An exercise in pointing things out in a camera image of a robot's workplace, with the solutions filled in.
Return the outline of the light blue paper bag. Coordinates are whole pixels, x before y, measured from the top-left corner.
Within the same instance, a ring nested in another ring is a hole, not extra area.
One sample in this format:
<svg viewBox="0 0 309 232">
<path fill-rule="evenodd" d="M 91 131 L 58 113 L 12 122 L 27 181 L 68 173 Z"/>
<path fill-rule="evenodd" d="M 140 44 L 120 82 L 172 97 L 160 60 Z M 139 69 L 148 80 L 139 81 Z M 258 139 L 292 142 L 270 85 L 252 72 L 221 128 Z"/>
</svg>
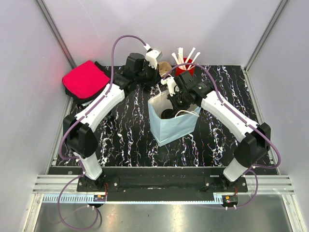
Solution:
<svg viewBox="0 0 309 232">
<path fill-rule="evenodd" d="M 168 97 L 167 88 L 148 100 L 150 129 L 160 147 L 192 133 L 201 111 L 200 107 L 192 104 L 187 110 L 174 110 L 176 115 L 171 119 L 161 119 L 165 109 L 173 109 Z"/>
</svg>

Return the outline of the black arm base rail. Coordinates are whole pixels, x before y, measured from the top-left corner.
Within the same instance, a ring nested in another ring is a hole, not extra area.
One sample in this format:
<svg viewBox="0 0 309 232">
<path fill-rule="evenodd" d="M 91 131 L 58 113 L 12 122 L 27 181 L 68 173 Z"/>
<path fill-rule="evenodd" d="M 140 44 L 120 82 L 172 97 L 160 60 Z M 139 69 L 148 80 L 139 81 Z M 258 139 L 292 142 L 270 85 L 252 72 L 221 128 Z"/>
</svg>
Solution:
<svg viewBox="0 0 309 232">
<path fill-rule="evenodd" d="M 82 177 L 78 192 L 107 191 L 107 201 L 137 203 L 202 203 L 213 194 L 246 193 L 245 178 L 229 182 L 222 167 L 105 167 L 98 180 Z"/>
</svg>

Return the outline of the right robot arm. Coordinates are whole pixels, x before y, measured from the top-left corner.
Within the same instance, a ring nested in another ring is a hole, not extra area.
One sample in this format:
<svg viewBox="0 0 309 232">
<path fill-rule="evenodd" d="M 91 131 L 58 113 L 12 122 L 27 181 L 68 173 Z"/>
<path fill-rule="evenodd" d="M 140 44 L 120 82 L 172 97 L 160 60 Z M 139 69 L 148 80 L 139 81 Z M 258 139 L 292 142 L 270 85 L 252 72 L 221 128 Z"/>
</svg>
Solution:
<svg viewBox="0 0 309 232">
<path fill-rule="evenodd" d="M 196 104 L 221 121 L 237 139 L 239 145 L 234 158 L 219 179 L 220 188 L 231 191 L 237 185 L 236 180 L 270 150 L 270 126 L 246 117 L 216 92 L 212 83 L 198 82 L 188 71 L 162 79 L 161 84 L 167 86 L 168 99 L 175 114 Z"/>
</svg>

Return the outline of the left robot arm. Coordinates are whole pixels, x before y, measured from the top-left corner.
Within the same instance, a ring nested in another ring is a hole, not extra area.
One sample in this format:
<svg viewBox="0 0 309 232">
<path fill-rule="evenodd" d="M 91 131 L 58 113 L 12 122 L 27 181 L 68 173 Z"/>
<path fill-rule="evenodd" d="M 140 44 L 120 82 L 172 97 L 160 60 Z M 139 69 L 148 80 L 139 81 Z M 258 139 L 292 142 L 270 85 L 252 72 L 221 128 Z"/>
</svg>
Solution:
<svg viewBox="0 0 309 232">
<path fill-rule="evenodd" d="M 107 84 L 92 103 L 80 113 L 64 118 L 64 142 L 80 162 L 83 174 L 88 178 L 87 185 L 93 191 L 104 187 L 104 179 L 100 177 L 103 171 L 96 157 L 98 141 L 94 132 L 97 126 L 137 85 L 151 86 L 160 81 L 158 60 L 161 56 L 161 51 L 156 49 L 150 49 L 145 55 L 131 53 L 126 64 L 112 72 L 112 83 Z"/>
</svg>

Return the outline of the brown pulp cup carrier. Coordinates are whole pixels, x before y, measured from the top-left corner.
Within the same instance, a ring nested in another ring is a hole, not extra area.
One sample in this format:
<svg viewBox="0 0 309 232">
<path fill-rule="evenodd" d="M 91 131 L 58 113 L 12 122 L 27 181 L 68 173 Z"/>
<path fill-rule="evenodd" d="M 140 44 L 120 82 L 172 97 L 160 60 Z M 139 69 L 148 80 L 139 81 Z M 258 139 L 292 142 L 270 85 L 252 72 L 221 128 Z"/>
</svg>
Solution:
<svg viewBox="0 0 309 232">
<path fill-rule="evenodd" d="M 167 61 L 162 61 L 158 63 L 159 65 L 159 74 L 161 77 L 163 77 L 166 73 L 168 73 L 172 66 Z"/>
</svg>

